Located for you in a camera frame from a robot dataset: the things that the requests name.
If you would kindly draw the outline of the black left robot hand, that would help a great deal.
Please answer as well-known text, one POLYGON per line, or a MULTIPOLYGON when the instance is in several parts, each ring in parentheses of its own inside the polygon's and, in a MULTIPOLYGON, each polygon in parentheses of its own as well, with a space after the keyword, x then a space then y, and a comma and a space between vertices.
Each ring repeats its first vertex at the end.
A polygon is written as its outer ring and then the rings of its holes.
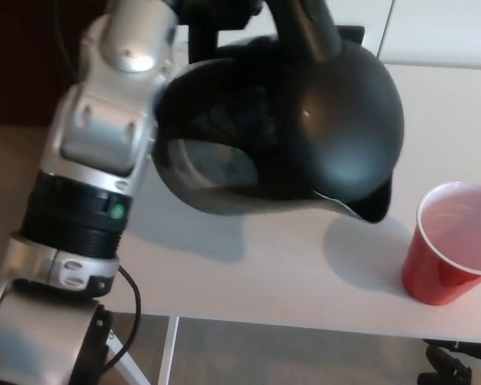
POLYGON ((178 26, 172 46, 178 69, 272 67, 288 58, 266 1, 170 1, 178 26))

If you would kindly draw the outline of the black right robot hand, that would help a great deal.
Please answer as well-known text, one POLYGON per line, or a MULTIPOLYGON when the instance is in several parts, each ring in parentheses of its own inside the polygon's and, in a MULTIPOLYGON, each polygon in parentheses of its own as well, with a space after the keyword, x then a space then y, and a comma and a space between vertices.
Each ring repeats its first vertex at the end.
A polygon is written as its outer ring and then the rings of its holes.
POLYGON ((416 383, 481 384, 481 343, 424 339, 432 371, 418 374, 416 383))

